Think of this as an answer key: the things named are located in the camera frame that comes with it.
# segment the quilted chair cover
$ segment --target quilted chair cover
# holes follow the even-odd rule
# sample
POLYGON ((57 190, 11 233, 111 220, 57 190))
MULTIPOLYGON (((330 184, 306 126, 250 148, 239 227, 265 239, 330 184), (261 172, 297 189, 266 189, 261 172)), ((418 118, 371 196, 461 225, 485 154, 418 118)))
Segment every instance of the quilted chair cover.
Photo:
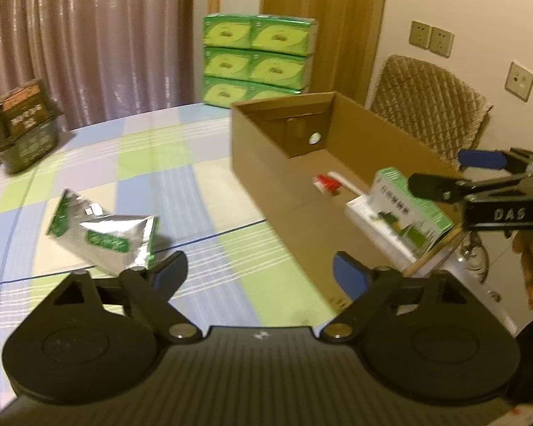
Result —
POLYGON ((371 110, 460 167, 458 151, 478 145, 488 100, 452 73, 429 62, 391 55, 371 110))

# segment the round hole in box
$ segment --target round hole in box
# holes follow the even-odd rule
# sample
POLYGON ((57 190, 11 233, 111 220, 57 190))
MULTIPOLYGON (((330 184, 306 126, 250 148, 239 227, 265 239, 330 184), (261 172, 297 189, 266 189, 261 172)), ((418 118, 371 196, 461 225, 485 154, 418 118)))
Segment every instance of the round hole in box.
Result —
POLYGON ((312 136, 310 136, 310 142, 311 145, 317 144, 320 142, 320 139, 322 138, 322 135, 320 133, 314 133, 312 136))

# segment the black ridged surface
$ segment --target black ridged surface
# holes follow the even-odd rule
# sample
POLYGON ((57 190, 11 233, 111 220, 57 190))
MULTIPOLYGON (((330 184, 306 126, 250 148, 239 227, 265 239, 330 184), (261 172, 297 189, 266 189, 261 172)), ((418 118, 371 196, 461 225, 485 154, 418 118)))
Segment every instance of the black ridged surface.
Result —
POLYGON ((465 407, 403 398, 353 349, 321 343, 309 328, 213 328, 200 343, 172 346, 120 396, 65 407, 22 398, 0 426, 480 426, 509 409, 499 398, 465 407))

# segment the red object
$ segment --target red object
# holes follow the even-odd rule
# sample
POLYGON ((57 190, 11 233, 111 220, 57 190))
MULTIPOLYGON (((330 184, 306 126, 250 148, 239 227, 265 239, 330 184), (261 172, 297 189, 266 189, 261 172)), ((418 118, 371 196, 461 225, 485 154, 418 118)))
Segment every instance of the red object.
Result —
POLYGON ((320 181, 324 186, 324 189, 329 193, 334 194, 341 187, 341 184, 334 178, 326 176, 325 174, 319 174, 316 176, 316 180, 320 181))

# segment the checkered tablecloth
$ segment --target checkered tablecloth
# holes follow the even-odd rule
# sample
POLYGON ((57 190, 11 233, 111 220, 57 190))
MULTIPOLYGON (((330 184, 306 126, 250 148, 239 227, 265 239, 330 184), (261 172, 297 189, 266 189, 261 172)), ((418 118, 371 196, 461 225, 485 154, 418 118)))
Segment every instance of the checkered tablecloth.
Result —
MULTIPOLYGON (((171 302, 204 332, 333 317, 232 173, 229 115, 193 104, 112 120, 64 136, 23 174, 0 169, 0 354, 67 271, 90 266, 45 236, 66 187, 114 213, 160 216, 160 257, 182 249, 190 262, 171 302)), ((0 361, 0 409, 13 397, 0 361)))

